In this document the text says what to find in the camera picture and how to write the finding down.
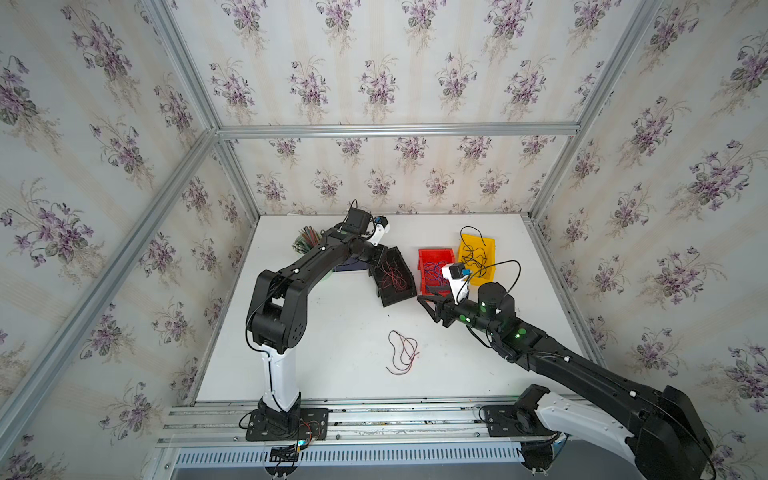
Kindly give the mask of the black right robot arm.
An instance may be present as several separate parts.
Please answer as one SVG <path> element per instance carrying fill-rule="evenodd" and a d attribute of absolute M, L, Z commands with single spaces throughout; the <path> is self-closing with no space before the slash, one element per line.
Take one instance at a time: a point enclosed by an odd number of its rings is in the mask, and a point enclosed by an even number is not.
<path fill-rule="evenodd" d="M 668 385 L 637 383 L 576 354 L 544 330 L 522 320 L 515 300 L 498 283 L 482 285 L 476 299 L 420 295 L 434 322 L 479 330 L 503 360 L 546 377 L 583 398 L 568 400 L 532 384 L 512 405 L 486 406 L 481 418 L 492 437 L 531 436 L 525 467 L 547 469 L 562 435 L 576 436 L 633 464 L 645 479 L 699 479 L 715 475 L 712 440 L 690 398 Z"/>

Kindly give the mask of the black plastic bin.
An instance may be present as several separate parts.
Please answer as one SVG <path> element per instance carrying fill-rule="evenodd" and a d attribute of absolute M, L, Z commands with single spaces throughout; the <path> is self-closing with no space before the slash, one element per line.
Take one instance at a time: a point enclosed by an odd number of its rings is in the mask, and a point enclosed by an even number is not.
<path fill-rule="evenodd" d="M 418 295 L 413 274 L 397 247 L 388 249 L 378 265 L 368 268 L 368 273 L 384 308 Z"/>

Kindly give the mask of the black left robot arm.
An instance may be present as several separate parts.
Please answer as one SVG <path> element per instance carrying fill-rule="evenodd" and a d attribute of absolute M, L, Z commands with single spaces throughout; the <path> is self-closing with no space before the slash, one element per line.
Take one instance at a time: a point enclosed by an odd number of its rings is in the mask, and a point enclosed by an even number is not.
<path fill-rule="evenodd" d="M 301 399 L 293 349 L 306 332 L 309 294 L 349 259 L 381 263 L 388 250 L 381 239 L 389 229 L 383 216 L 366 217 L 361 225 L 341 222 L 324 231 L 293 264 L 258 275 L 245 320 L 245 341 L 263 361 L 266 385 L 260 415 L 283 427 L 298 419 Z"/>

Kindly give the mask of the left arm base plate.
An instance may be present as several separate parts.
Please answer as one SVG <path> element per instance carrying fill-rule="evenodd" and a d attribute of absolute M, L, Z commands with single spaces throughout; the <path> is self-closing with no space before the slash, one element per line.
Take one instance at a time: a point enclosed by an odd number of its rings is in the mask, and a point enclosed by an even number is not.
<path fill-rule="evenodd" d="M 245 439 L 249 442 L 325 440 L 330 410 L 326 408 L 293 409 L 287 413 L 265 408 L 248 415 Z"/>

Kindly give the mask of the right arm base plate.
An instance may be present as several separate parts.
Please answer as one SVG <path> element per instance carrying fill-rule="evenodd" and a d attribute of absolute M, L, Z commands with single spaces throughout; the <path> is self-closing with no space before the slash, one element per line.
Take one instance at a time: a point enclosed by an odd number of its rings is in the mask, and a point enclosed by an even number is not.
<path fill-rule="evenodd" d="M 536 412 L 516 405 L 486 405 L 480 419 L 493 438 L 557 438 L 560 433 L 545 427 Z"/>

